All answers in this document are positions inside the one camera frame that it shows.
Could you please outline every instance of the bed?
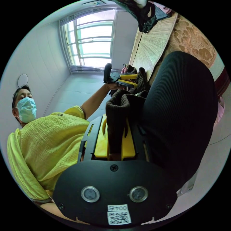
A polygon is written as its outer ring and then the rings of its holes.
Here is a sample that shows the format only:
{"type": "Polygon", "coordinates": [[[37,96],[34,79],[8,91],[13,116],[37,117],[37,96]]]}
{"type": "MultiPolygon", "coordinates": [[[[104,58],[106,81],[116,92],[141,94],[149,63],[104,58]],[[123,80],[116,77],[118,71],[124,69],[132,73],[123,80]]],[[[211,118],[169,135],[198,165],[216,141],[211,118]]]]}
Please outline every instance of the bed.
{"type": "Polygon", "coordinates": [[[151,85],[162,60],[173,51],[189,53],[202,61],[214,77],[218,97],[225,92],[230,80],[219,54],[196,26],[176,12],[158,21],[147,34],[137,30],[129,64],[137,70],[143,67],[151,85]]]}

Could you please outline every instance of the face mask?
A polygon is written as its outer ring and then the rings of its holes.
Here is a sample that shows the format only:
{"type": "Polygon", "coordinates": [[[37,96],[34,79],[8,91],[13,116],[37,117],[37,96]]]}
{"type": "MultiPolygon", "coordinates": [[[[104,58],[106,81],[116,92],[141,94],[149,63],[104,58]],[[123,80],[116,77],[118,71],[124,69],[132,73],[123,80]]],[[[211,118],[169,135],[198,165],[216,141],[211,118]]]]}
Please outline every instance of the face mask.
{"type": "Polygon", "coordinates": [[[24,123],[29,123],[35,120],[36,105],[33,99],[26,97],[21,99],[16,107],[19,111],[19,119],[24,123]]]}

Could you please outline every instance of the sticker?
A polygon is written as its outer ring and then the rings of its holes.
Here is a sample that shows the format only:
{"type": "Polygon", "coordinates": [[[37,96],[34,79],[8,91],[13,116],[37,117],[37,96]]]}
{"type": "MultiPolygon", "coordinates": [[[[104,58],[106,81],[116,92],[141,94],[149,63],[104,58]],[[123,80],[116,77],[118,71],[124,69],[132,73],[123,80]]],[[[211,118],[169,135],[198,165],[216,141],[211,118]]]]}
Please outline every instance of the sticker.
{"type": "Polygon", "coordinates": [[[128,205],[108,205],[108,224],[125,225],[131,223],[128,205]]]}

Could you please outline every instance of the hair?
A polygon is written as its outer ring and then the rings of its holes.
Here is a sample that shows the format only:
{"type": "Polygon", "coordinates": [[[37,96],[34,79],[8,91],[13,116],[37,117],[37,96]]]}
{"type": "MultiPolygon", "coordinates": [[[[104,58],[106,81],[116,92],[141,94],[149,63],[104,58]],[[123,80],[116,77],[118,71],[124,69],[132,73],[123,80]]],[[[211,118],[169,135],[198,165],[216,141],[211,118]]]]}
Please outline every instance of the hair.
{"type": "Polygon", "coordinates": [[[22,87],[18,88],[18,89],[15,91],[15,93],[14,93],[14,95],[13,95],[13,98],[12,98],[12,109],[16,107],[15,101],[16,101],[16,99],[17,99],[18,92],[19,92],[21,89],[26,89],[26,90],[28,90],[28,91],[31,93],[31,90],[30,90],[30,88],[29,88],[28,85],[23,85],[22,87]]]}

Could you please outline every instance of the ear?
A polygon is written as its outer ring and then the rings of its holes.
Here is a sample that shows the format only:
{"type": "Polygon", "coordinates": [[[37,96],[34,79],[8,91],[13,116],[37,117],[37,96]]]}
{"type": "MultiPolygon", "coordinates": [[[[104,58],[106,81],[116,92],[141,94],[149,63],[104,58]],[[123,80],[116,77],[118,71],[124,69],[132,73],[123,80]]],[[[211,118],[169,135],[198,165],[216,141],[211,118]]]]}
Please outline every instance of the ear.
{"type": "Polygon", "coordinates": [[[13,114],[14,117],[18,116],[17,110],[18,109],[16,109],[16,108],[12,108],[12,114],[13,114]]]}

